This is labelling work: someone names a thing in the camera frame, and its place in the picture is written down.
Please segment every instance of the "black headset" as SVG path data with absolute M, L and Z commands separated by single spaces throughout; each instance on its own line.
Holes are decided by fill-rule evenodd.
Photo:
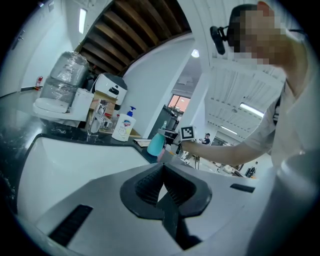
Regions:
M 227 41 L 227 37 L 224 33 L 224 29 L 226 29 L 227 27 L 229 27 L 229 26 L 225 26 L 225 27 L 212 26 L 212 27 L 210 27 L 211 38 L 213 40 L 213 43 L 216 47 L 217 52 L 220 55 L 224 55 L 226 53 L 224 41 Z M 289 29 L 289 31 L 303 34 L 306 37 L 308 36 L 302 29 Z

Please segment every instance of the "white sink basin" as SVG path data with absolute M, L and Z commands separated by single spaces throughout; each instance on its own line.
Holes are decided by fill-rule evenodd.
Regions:
M 18 214 L 37 220 L 92 179 L 149 163 L 130 146 L 99 146 L 38 138 L 23 167 Z

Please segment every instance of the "logo on bottle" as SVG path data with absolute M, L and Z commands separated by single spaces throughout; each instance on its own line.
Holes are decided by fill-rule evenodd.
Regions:
M 125 127 L 130 126 L 130 125 L 131 125 L 131 122 L 130 122 L 129 120 L 124 120 L 124 121 L 123 121 L 123 125 L 124 125 Z

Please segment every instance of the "round ceiling light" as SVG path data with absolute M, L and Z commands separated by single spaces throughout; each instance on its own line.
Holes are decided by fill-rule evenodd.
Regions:
M 191 53 L 192 57 L 194 58 L 199 58 L 199 51 L 194 49 L 193 52 Z

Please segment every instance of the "man's arm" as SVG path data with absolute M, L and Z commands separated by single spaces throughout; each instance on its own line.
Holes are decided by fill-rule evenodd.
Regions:
M 241 165 L 250 162 L 261 155 L 264 151 L 255 150 L 242 142 L 236 146 L 211 146 L 191 141 L 183 141 L 182 149 L 196 156 L 224 165 Z

